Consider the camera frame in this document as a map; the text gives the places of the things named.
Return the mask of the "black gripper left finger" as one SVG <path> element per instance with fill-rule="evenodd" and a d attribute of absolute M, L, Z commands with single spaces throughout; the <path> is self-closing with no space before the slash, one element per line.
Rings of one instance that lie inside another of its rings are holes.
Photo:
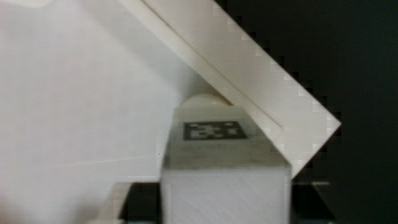
<path fill-rule="evenodd" d="M 163 224 L 158 182 L 113 185 L 94 224 Z"/>

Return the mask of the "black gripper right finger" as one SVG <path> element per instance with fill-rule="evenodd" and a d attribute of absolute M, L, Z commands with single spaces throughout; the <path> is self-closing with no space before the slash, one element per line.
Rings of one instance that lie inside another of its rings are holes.
<path fill-rule="evenodd" d="M 289 224 L 336 224 L 336 216 L 312 183 L 291 186 Z"/>

